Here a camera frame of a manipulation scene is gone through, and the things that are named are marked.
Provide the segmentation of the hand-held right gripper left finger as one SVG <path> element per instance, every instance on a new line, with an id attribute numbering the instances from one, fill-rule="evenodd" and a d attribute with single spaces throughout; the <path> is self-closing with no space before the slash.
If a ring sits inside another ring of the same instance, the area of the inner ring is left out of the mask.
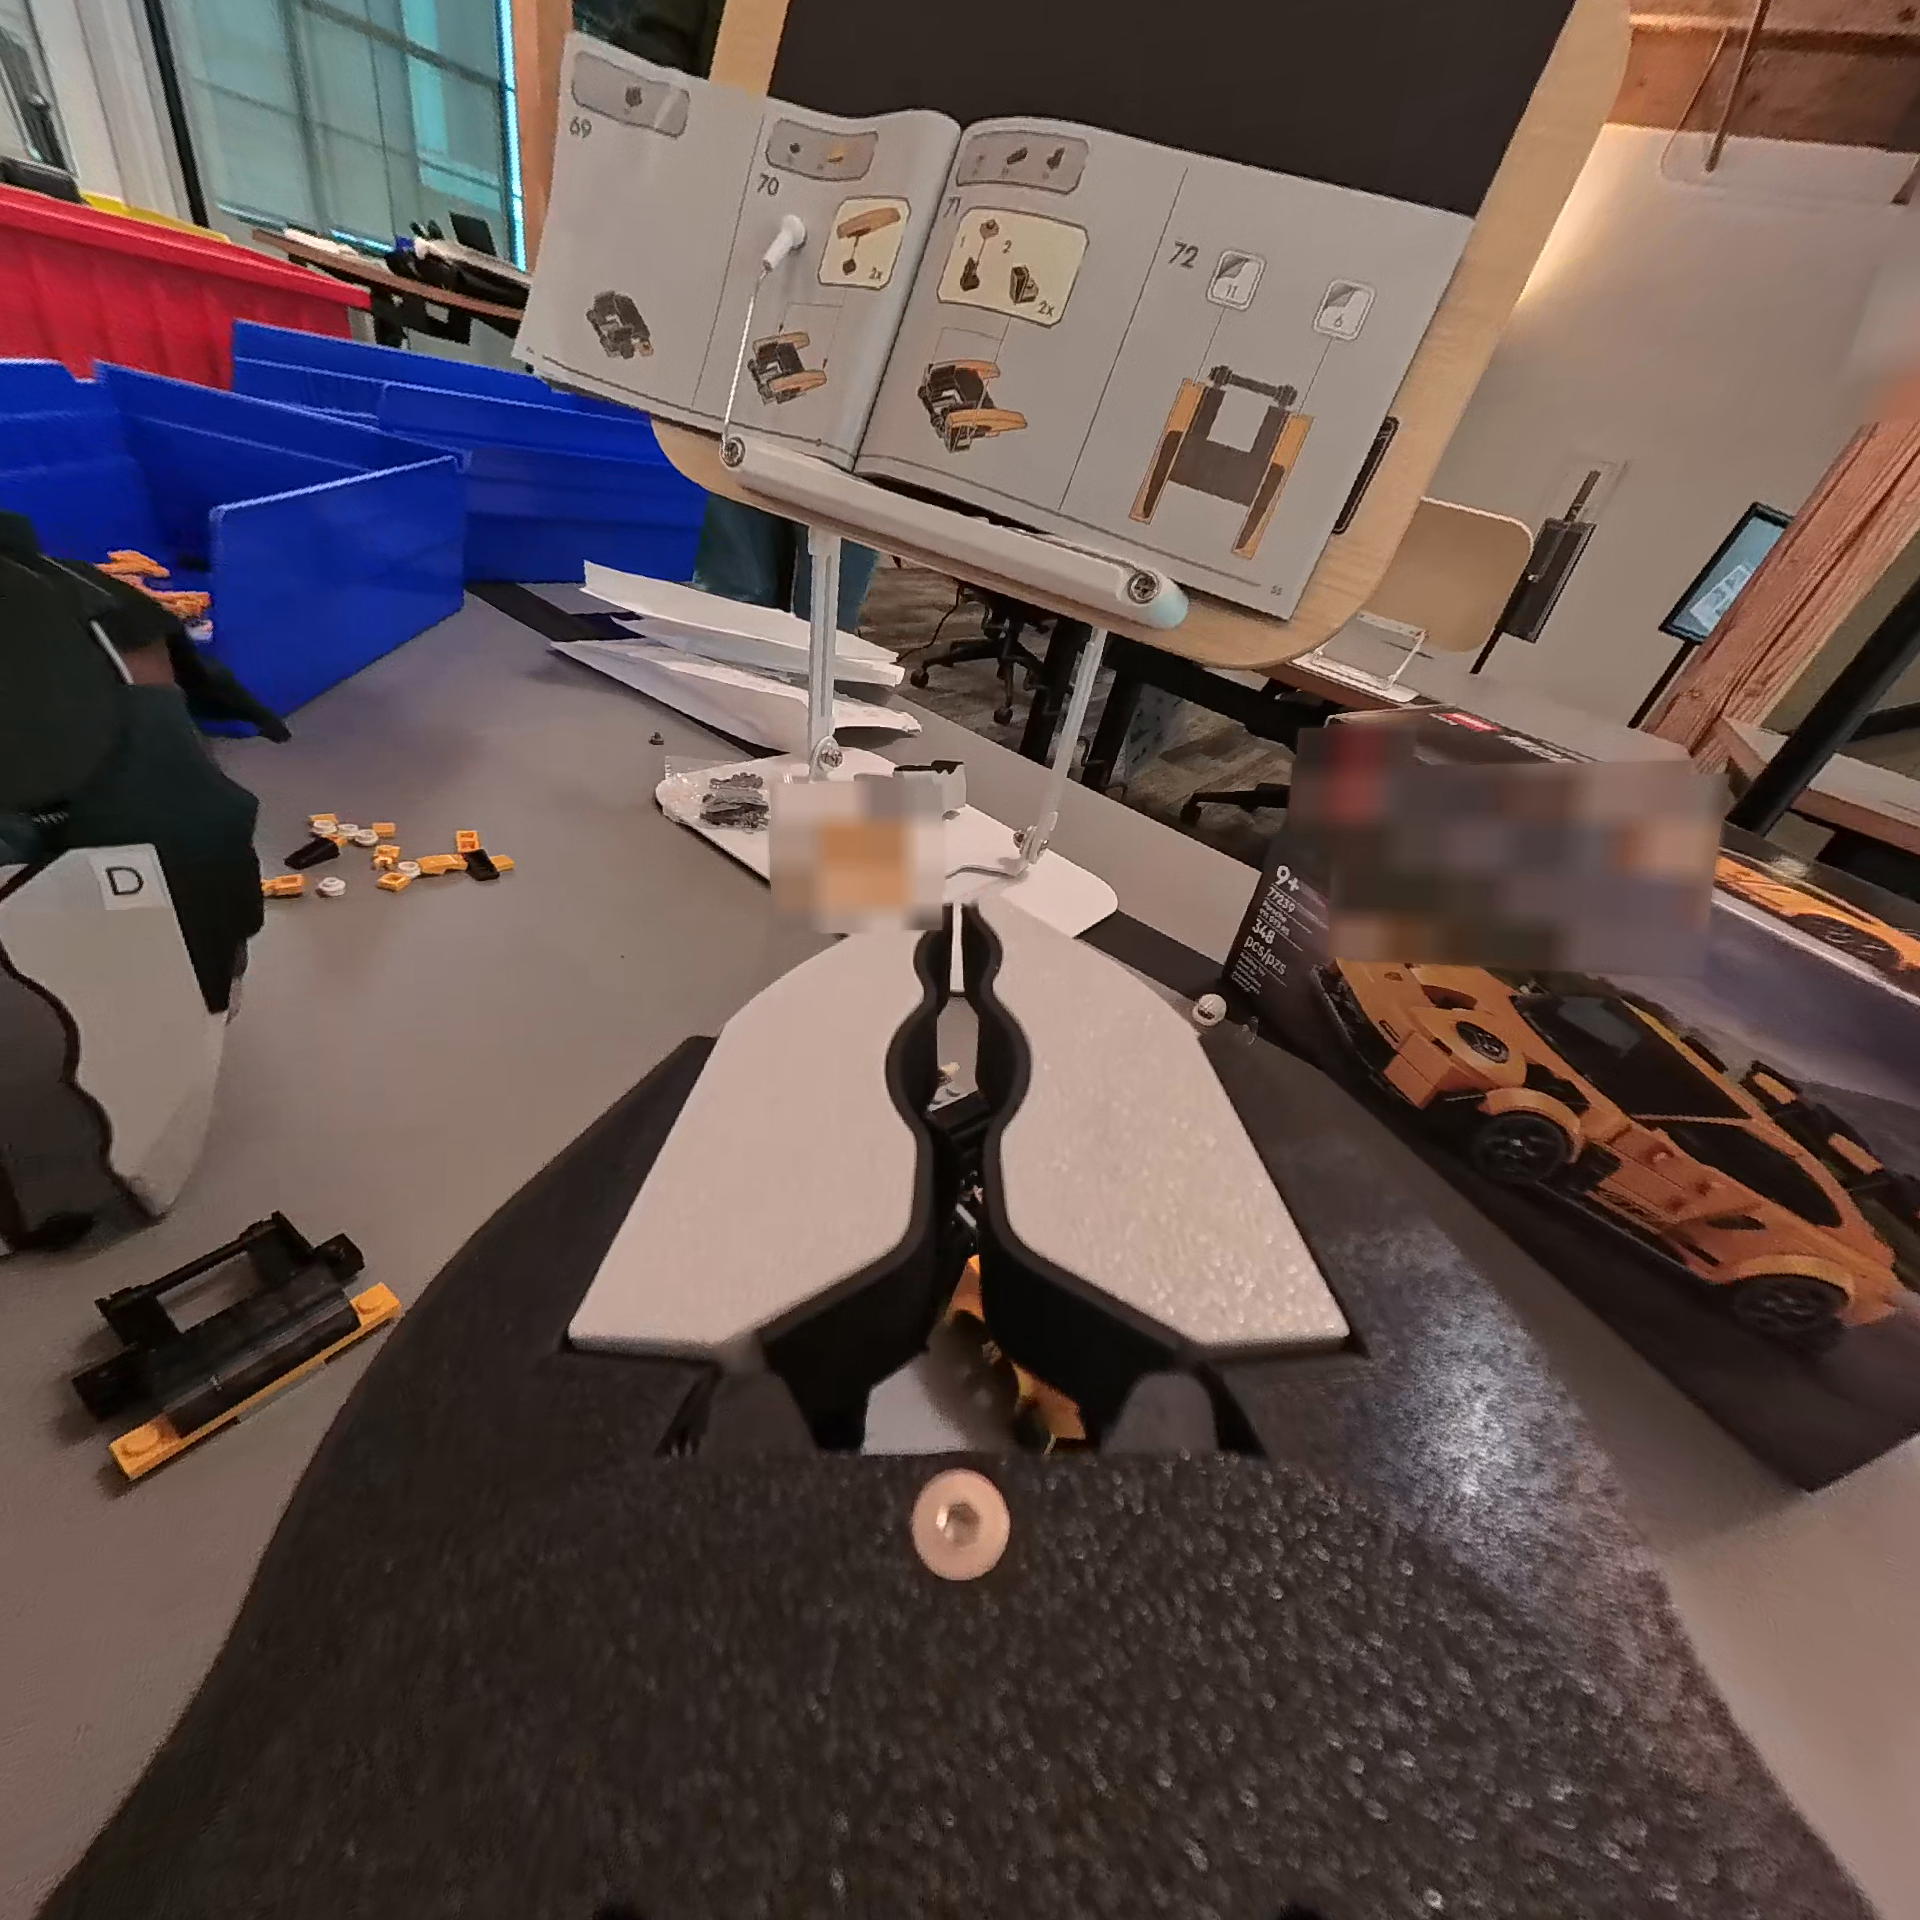
<path id="1" fill-rule="evenodd" d="M 954 924 L 855 932 L 749 1000 L 693 1074 L 567 1322 L 695 1373 L 664 1455 L 858 1450 L 946 1303 L 928 1112 Z"/>

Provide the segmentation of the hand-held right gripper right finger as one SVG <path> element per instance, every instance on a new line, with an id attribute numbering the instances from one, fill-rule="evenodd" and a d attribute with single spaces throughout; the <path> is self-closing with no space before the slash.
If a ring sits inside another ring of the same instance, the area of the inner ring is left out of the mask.
<path id="1" fill-rule="evenodd" d="M 1007 1357 L 1103 1443 L 1143 1380 L 1324 1360 L 1352 1324 L 1196 1026 L 1013 904 L 966 908 L 978 1292 Z"/>

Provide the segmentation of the black lego subassembly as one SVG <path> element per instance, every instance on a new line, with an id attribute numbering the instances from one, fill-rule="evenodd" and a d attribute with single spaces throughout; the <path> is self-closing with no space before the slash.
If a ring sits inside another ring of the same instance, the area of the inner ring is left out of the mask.
<path id="1" fill-rule="evenodd" d="M 367 1281 L 355 1240 L 308 1240 L 282 1212 L 94 1307 L 111 1348 L 69 1384 L 88 1420 L 111 1429 L 108 1457 L 123 1485 L 403 1319 L 400 1297 Z"/>

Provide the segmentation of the lego instruction booklet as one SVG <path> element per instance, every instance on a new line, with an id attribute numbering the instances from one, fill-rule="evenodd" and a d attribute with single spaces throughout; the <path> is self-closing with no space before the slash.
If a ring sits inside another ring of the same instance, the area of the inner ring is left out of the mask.
<path id="1" fill-rule="evenodd" d="M 1325 159 L 1279 4 L 788 4 L 767 95 L 571 34 L 520 354 L 1277 618 L 1484 183 Z"/>

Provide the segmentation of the heap of orange lego parts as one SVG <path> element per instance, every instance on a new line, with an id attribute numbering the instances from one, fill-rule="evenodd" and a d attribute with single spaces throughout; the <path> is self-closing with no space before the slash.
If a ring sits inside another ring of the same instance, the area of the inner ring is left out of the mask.
<path id="1" fill-rule="evenodd" d="M 210 642 L 210 595 L 206 591 L 181 585 L 168 568 L 127 546 L 110 551 L 98 563 L 98 569 L 118 585 L 144 595 L 181 623 L 191 642 Z"/>

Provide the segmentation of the pile of loose lego pieces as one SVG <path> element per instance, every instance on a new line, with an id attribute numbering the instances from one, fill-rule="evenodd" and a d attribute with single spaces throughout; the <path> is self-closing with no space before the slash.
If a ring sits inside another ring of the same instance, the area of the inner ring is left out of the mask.
<path id="1" fill-rule="evenodd" d="M 392 821 L 355 823 L 335 812 L 310 812 L 304 842 L 267 871 L 259 895 L 264 904 L 343 899 L 349 860 L 364 863 L 375 897 L 404 897 L 453 877 L 495 882 L 516 868 L 511 855 L 493 852 L 476 829 L 456 829 L 448 848 L 411 852 Z"/>

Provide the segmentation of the lego set box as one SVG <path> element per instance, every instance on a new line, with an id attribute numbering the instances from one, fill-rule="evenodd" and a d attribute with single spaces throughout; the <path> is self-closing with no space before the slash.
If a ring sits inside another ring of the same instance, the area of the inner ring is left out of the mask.
<path id="1" fill-rule="evenodd" d="M 1304 730 L 1277 804 L 1230 1002 L 1783 1480 L 1912 1443 L 1916 855 L 1431 705 Z"/>

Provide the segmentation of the blue plastic bin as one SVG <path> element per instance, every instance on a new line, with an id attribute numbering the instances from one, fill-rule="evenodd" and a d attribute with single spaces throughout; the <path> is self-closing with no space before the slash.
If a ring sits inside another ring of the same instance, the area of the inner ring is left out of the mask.
<path id="1" fill-rule="evenodd" d="M 2 365 L 2 508 L 58 560 L 207 595 L 207 653 L 282 716 L 463 603 L 463 472 L 376 428 L 106 365 Z"/>
<path id="2" fill-rule="evenodd" d="M 708 496 L 628 407 L 252 320 L 230 324 L 230 386 L 453 457 L 469 585 L 580 585 L 589 568 L 693 581 Z"/>

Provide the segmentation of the clear acrylic sign holder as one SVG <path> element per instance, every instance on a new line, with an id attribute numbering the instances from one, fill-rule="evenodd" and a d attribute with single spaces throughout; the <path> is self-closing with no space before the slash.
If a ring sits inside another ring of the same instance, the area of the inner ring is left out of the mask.
<path id="1" fill-rule="evenodd" d="M 1376 691 L 1390 705 L 1408 705 L 1420 697 L 1408 677 L 1424 659 L 1427 641 L 1429 634 L 1421 627 L 1362 610 L 1308 659 L 1332 681 Z"/>

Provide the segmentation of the wooden-edged background desk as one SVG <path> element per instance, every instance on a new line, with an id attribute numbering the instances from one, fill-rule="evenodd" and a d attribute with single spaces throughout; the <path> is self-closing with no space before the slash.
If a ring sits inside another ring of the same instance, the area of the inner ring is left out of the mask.
<path id="1" fill-rule="evenodd" d="M 246 241 L 259 242 L 287 266 L 317 273 L 332 282 L 367 295 L 367 338 L 372 345 L 411 351 L 418 345 L 471 347 L 483 329 L 511 345 L 519 337 L 524 301 L 506 300 L 510 289 L 498 284 L 493 295 L 472 290 L 472 279 L 460 282 L 448 263 L 429 263 L 397 253 L 371 253 L 338 237 L 304 228 L 256 226 Z"/>

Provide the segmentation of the large window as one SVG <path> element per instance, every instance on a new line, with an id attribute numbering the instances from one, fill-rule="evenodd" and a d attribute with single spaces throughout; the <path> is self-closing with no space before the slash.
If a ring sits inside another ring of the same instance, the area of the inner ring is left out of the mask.
<path id="1" fill-rule="evenodd" d="M 188 197 L 213 224 L 389 245 L 479 221 L 525 263 L 507 2 L 144 7 Z"/>

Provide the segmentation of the wooden table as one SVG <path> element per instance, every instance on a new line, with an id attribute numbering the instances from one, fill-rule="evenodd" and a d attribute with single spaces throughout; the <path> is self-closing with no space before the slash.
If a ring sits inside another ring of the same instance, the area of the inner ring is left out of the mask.
<path id="1" fill-rule="evenodd" d="M 1711 745 L 1725 753 L 1742 780 L 1754 780 L 1786 745 L 1786 733 L 1750 723 L 1718 721 Z M 1789 813 L 1869 843 L 1918 855 L 1918 778 L 1856 759 L 1829 759 L 1789 804 Z"/>

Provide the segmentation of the reddish wooden beam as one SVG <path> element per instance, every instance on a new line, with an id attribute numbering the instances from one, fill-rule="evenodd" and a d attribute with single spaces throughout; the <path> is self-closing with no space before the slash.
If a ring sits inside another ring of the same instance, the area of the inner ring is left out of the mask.
<path id="1" fill-rule="evenodd" d="M 1646 730 L 1704 761 L 1724 723 L 1765 723 L 1916 533 L 1918 418 L 1868 424 L 1654 705 Z"/>

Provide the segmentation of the black wall device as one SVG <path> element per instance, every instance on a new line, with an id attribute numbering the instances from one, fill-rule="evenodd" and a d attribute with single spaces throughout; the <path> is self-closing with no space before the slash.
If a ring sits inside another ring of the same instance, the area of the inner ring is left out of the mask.
<path id="1" fill-rule="evenodd" d="M 1502 610 L 1496 628 L 1500 639 L 1515 639 L 1524 642 L 1536 642 L 1540 639 L 1574 564 L 1587 551 L 1587 545 L 1592 539 L 1588 505 L 1602 479 L 1602 466 L 1588 466 L 1578 479 L 1568 505 L 1558 515 L 1543 520 L 1523 576 Z"/>

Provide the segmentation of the wall-mounted screen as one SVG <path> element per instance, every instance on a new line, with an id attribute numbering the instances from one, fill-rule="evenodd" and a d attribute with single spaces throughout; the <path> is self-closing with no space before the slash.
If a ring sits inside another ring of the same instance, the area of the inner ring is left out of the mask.
<path id="1" fill-rule="evenodd" d="M 1659 634 L 1685 645 L 1701 645 L 1714 636 L 1789 527 L 1792 517 L 1783 509 L 1763 504 L 1746 508 L 1672 602 L 1659 623 Z"/>

